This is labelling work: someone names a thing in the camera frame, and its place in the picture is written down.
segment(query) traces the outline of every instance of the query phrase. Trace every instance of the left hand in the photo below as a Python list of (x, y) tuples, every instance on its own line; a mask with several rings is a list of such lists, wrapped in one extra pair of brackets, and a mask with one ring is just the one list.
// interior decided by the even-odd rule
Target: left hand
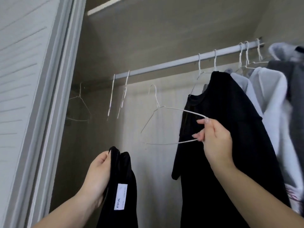
[(103, 201), (103, 193), (110, 179), (111, 152), (102, 152), (91, 163), (86, 179), (76, 194), (97, 209)]

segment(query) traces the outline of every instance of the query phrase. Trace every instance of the closet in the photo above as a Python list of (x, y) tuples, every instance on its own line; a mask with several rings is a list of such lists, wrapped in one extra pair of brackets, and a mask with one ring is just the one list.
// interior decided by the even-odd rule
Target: closet
[[(148, 91), (155, 84), (160, 105), (183, 109), (194, 84), (192, 94), (199, 95), (209, 83), (214, 56), (200, 62), (197, 81), (198, 60), (139, 75), (132, 71), (256, 38), (264, 57), (274, 42), (303, 45), (303, 8), (304, 0), (73, 0), (28, 225), (75, 195), (92, 160), (116, 146), (131, 156), (139, 227), (179, 227), (182, 188), (180, 179), (171, 178), (177, 144), (145, 142), (178, 142), (182, 111), (158, 110), (141, 133), (157, 107), (154, 89)], [(256, 46), (249, 59), (258, 61)], [(239, 52), (217, 57), (216, 69), (228, 68), (248, 72), (239, 69)], [(121, 73), (108, 116), (113, 75)], [(99, 214), (86, 227), (96, 227)]]

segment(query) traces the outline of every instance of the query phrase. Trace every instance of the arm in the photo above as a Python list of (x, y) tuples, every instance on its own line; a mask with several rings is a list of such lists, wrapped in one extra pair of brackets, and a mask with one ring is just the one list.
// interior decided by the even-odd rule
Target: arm
[(103, 192), (110, 178), (111, 153), (105, 151), (91, 163), (79, 192), (33, 228), (81, 228), (103, 200)]
[(198, 123), (205, 128), (193, 137), (204, 141), (205, 155), (216, 178), (251, 228), (304, 227), (300, 215), (235, 167), (228, 130), (214, 119)]

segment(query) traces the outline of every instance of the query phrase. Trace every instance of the black t-shirt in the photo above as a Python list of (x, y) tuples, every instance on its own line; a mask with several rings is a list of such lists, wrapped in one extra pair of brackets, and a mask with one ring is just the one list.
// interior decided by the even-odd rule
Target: black t-shirt
[(97, 228), (137, 228), (137, 189), (130, 155), (128, 152), (120, 153), (115, 146), (112, 146), (110, 151), (110, 180)]
[[(230, 131), (236, 167), (287, 206), (290, 202), (271, 141), (250, 99), (228, 73), (213, 72), (205, 92), (190, 95), (185, 110), (218, 120)], [(179, 141), (204, 128), (201, 116), (184, 112)], [(202, 142), (179, 144), (172, 178), (181, 176), (181, 227), (249, 227), (232, 204), (204, 154)]]

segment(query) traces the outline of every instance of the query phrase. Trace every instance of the clothing label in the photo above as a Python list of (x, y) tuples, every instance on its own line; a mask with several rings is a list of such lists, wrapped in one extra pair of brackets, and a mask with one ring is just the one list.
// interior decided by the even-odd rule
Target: clothing label
[(125, 209), (128, 184), (118, 184), (114, 210)]

